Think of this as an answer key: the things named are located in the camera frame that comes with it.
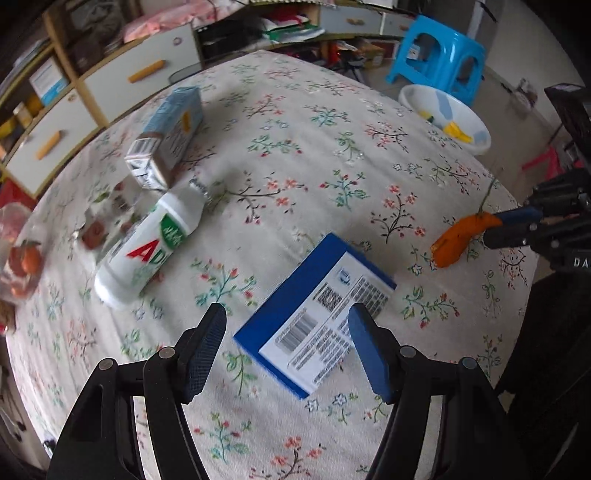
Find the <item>floral tablecloth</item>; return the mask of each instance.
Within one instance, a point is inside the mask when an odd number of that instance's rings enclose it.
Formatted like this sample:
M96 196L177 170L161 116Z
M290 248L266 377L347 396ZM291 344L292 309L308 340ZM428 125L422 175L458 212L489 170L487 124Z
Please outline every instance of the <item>floral tablecloth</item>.
M53 244L39 291L17 309L18 330L8 339L33 425L41 437L57 437L100 359L147 358L218 301L228 331L206 388L186 408L211 478L363 478L390 406L371 391L355 352L300 401L232 335L335 232L398 284L379 324L431 358L473 356L495 383L519 333L537 257L528 248L488 250L477 238L457 264L437 270L431 243L477 210L491 174L364 85L264 51L181 85L201 87L205 115L181 176L209 185L213 200L140 299L122 312L102 304L71 235L88 204L128 174L123 157L168 91L85 147L34 212ZM515 205L496 184L485 209ZM432 406L436 413L437 398ZM430 471L435 417L417 478ZM146 473L157 478L141 402L137 424Z

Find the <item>white drawer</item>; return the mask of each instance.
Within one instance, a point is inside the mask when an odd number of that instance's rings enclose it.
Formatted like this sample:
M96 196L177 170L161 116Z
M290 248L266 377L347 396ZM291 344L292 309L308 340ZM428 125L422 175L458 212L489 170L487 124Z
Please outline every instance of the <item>white drawer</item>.
M41 119L14 153L6 169L36 196L61 167L71 151L98 129L98 125L73 89ZM58 143L40 160L37 153L56 132Z
M349 33L357 35L379 35L382 14L369 8L322 7L320 27L326 33Z
M131 83L129 77L159 61L164 66ZM109 122L159 90L173 73L199 63L191 25L183 25L144 40L92 73L86 86Z
M414 22L414 18L401 14L384 13L384 27L381 35L391 35L393 37L404 37Z

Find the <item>white wall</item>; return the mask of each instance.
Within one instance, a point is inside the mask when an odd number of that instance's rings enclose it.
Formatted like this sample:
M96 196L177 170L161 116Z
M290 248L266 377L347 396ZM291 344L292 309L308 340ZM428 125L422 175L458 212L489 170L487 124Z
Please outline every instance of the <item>white wall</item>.
M583 85L558 40L521 0L505 0L486 66L512 87L527 78L538 92L535 108L553 127L560 119L544 88L559 82Z

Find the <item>orange drawer handle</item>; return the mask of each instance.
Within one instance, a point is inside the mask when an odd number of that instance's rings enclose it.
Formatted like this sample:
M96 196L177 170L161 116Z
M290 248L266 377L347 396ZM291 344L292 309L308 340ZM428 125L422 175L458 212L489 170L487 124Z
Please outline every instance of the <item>orange drawer handle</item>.
M361 20L360 18L348 18L347 23L351 25L365 25L365 20Z
M37 160L41 160L45 157L53 148L59 143L61 140L61 130L58 130L54 133L51 138L47 141L45 145L43 145L39 150L37 150Z
M162 70L165 65L166 61L164 60L155 61L152 65L148 65L146 68L141 69L139 72L135 72L131 77L128 77L127 80L129 83L139 82L140 80L149 77L153 73Z

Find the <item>white trash bin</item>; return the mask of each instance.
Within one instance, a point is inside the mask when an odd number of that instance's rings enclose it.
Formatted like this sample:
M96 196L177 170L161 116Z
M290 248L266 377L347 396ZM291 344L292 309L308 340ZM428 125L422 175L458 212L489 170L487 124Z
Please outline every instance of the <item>white trash bin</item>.
M457 98L427 85L406 85L400 90L398 101L416 113L433 116L433 126L443 129L453 121L472 142L454 140L472 155L484 155L491 147L491 134L477 114Z

